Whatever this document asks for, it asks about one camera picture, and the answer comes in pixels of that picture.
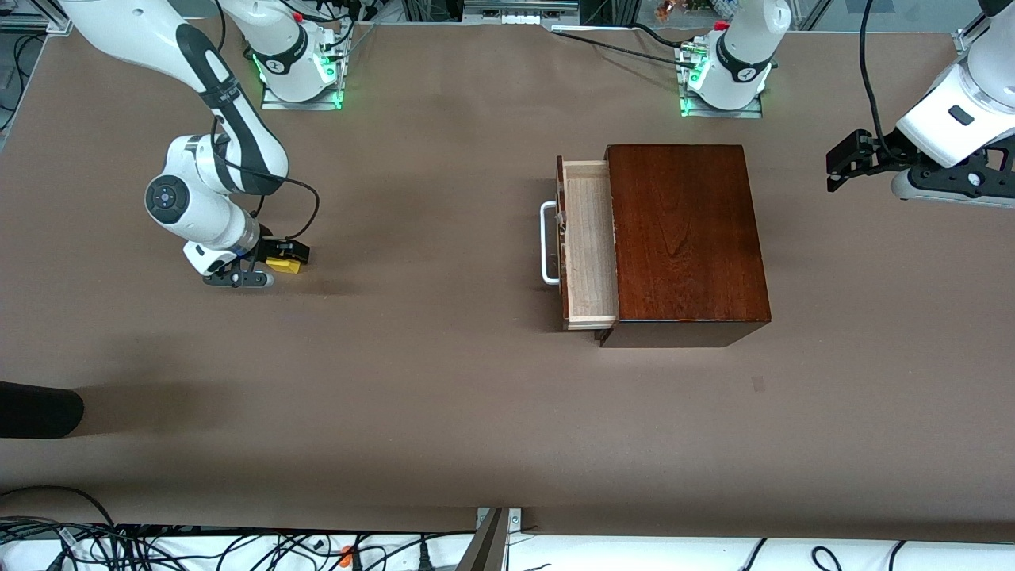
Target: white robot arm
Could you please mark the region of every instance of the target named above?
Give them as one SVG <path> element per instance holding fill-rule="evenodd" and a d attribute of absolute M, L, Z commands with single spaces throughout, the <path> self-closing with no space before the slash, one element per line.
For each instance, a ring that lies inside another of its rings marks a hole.
<path fill-rule="evenodd" d="M 1015 0 L 979 0 L 990 28 L 945 68 L 927 94 L 874 138 L 858 130 L 828 152 L 828 191 L 861 174 L 901 170 L 902 199 L 1015 207 Z M 990 151 L 1003 160 L 992 164 Z"/>
<path fill-rule="evenodd" d="M 786 0 L 742 1 L 728 29 L 714 29 L 704 37 L 707 65 L 688 88 L 717 109 L 743 109 L 764 89 L 771 57 L 792 20 Z"/>
<path fill-rule="evenodd" d="M 304 101 L 337 81 L 333 30 L 278 0 L 220 0 L 220 5 L 247 38 L 264 81 L 279 98 Z"/>
<path fill-rule="evenodd" d="M 148 213 L 188 240 L 184 253 L 205 281 L 264 287 L 272 281 L 269 274 L 244 271 L 233 262 L 251 259 L 253 269 L 256 261 L 280 255 L 306 263 L 306 245 L 270 238 L 266 228 L 227 198 L 230 193 L 272 194 L 288 173 L 288 159 L 208 38 L 166 0 L 61 4 L 97 49 L 183 81 L 222 124 L 224 135 L 174 140 L 162 172 L 145 192 Z M 227 267 L 235 270 L 226 273 Z"/>

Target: brown table surface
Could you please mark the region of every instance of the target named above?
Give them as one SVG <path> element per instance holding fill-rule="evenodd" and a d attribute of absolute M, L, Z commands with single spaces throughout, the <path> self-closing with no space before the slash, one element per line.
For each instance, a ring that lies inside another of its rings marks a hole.
<path fill-rule="evenodd" d="M 889 126 L 954 57 L 946 35 L 870 53 Z M 1015 214 L 901 202 L 887 174 L 827 194 L 825 151 L 870 126 L 856 35 L 790 34 L 779 60 L 763 120 L 685 119 L 663 64 L 534 26 L 380 27 L 345 110 L 264 114 L 323 195 L 314 264 L 234 292 L 143 207 L 201 100 L 51 41 L 0 155 L 0 374 L 85 387 L 93 415 L 0 443 L 0 484 L 135 522 L 439 528 L 500 504 L 548 532 L 1010 540 Z M 726 350 L 558 332 L 537 207 L 557 154 L 612 143 L 744 145 L 770 326 Z M 284 188 L 262 219 L 310 207 Z"/>

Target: drawer handle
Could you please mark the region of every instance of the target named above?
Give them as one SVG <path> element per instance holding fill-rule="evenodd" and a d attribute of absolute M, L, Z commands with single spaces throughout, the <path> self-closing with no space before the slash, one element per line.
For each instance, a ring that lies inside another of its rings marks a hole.
<path fill-rule="evenodd" d="M 557 207 L 556 200 L 548 200 L 546 202 L 543 202 L 543 204 L 539 207 L 539 244 L 540 244 L 540 251 L 542 253 L 542 255 L 539 257 L 539 262 L 542 265 L 543 269 L 543 281 L 547 285 L 560 284 L 559 277 L 550 277 L 550 274 L 548 272 L 549 268 L 547 267 L 546 263 L 546 210 L 556 207 Z"/>

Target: wooden box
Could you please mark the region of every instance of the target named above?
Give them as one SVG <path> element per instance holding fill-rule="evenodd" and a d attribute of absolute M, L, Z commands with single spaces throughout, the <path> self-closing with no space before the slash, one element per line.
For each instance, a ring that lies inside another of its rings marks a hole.
<path fill-rule="evenodd" d="M 564 327 L 602 347 L 726 347 L 771 320 L 743 147 L 557 157 Z"/>

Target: yellow object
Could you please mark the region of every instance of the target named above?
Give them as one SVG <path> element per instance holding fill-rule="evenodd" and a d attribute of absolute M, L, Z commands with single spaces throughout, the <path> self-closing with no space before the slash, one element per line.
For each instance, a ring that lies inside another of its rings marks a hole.
<path fill-rule="evenodd" d="M 265 263 L 271 269 L 283 273 L 299 273 L 299 267 L 302 265 L 299 260 L 283 260 L 282 258 L 268 258 Z"/>

